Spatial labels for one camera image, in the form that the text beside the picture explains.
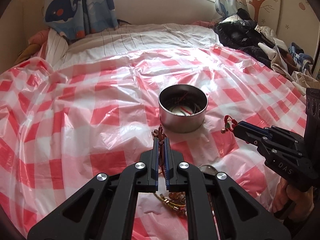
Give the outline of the person's right hand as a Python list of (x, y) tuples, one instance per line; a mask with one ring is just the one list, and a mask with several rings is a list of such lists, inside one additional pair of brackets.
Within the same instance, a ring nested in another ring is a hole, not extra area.
[(281, 178), (272, 202), (272, 211), (275, 213), (282, 210), (289, 200), (295, 203), (295, 207), (289, 213), (288, 218), (294, 221), (307, 219), (314, 208), (313, 187), (306, 192), (301, 192)]

